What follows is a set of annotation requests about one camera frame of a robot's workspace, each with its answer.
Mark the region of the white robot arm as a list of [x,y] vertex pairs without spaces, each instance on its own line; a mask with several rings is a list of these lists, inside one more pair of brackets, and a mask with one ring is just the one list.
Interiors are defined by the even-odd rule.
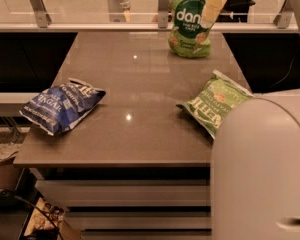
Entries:
[[231,111],[211,153],[211,240],[300,240],[300,89]]

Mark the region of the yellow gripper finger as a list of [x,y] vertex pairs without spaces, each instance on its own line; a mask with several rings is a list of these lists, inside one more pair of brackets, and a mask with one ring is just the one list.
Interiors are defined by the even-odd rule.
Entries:
[[206,0],[203,7],[200,24],[209,29],[215,23],[227,0]]

